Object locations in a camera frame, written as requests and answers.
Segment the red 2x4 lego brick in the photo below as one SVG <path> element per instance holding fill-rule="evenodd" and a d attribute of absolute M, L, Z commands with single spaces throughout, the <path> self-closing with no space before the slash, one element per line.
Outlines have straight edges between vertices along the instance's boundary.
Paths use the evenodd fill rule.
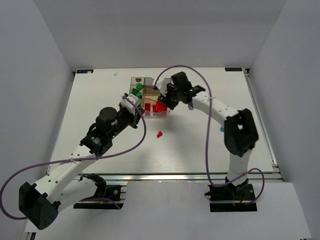
<path fill-rule="evenodd" d="M 151 113 L 152 113 L 152 105 L 151 103 L 146 102 L 144 104 L 144 115 L 151 116 Z"/>

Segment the green lego brick carried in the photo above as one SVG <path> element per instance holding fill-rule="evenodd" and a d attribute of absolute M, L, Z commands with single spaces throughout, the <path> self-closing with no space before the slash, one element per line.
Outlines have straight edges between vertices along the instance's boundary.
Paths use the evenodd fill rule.
<path fill-rule="evenodd" d="M 139 93 L 140 91 L 138 90 L 138 89 L 136 89 L 136 88 L 132 88 L 132 90 L 131 90 L 131 93 L 133 94 L 133 95 L 137 95 L 138 93 Z"/>

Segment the green upside-down 2x2 lego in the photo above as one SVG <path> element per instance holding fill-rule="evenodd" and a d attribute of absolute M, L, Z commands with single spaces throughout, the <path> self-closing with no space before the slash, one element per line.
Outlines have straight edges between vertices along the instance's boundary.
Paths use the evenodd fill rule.
<path fill-rule="evenodd" d="M 137 88 L 138 90 L 143 89 L 143 87 L 144 87 L 144 86 L 143 86 L 142 84 L 140 84 L 140 83 L 136 85 L 136 88 Z"/>

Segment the red 2x2 lego brick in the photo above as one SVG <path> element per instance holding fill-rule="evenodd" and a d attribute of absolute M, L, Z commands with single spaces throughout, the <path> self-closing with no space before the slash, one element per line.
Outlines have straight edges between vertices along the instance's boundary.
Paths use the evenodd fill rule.
<path fill-rule="evenodd" d="M 161 101 L 157 101 L 156 102 L 156 105 L 157 106 L 162 106 L 162 107 L 165 107 L 166 105 L 163 103 L 163 102 L 161 102 Z"/>

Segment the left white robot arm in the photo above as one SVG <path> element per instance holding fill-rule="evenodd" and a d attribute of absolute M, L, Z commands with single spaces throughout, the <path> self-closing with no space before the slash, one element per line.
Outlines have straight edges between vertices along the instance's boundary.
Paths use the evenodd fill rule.
<path fill-rule="evenodd" d="M 116 110 L 105 107 L 100 110 L 86 136 L 70 154 L 66 163 L 60 163 L 51 173 L 19 188 L 18 208 L 38 230 L 48 228 L 59 212 L 86 198 L 100 198 L 106 190 L 106 182 L 91 173 L 74 186 L 69 184 L 85 168 L 102 157 L 113 145 L 112 140 L 128 126 L 136 129 L 144 110 L 132 105 L 120 105 Z"/>

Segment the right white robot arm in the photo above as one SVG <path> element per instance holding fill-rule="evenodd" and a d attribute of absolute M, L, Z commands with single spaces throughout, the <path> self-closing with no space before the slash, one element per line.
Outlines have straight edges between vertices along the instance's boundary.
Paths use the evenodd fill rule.
<path fill-rule="evenodd" d="M 171 76 L 169 80 L 156 78 L 153 87 L 160 91 L 158 100 L 173 110 L 184 103 L 215 120 L 224 128 L 224 146 L 229 152 L 229 168 L 221 187 L 238 192 L 248 185 L 247 171 L 250 155 L 259 139 L 252 112 L 245 108 L 236 110 L 217 100 L 209 88 L 193 86 L 185 72 Z"/>

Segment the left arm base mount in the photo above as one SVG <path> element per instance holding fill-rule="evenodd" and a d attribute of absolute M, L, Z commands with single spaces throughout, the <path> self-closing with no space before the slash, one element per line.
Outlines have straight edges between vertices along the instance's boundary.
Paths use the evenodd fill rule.
<path fill-rule="evenodd" d="M 93 196 L 86 201 L 80 201 L 73 205 L 74 209 L 85 210 L 120 210 L 124 205 L 125 186 L 108 184 L 102 177 L 96 174 L 81 175 L 79 181 L 91 180 L 96 187 Z"/>

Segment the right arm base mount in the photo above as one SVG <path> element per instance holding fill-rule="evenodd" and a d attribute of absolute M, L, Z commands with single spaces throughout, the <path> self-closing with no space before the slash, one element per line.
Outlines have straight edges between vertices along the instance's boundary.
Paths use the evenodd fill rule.
<path fill-rule="evenodd" d="M 209 200 L 211 213 L 239 213 L 257 212 L 257 204 L 253 201 L 256 196 L 252 184 L 248 184 L 237 193 L 233 193 L 229 188 L 208 186 L 208 192 L 204 196 Z"/>

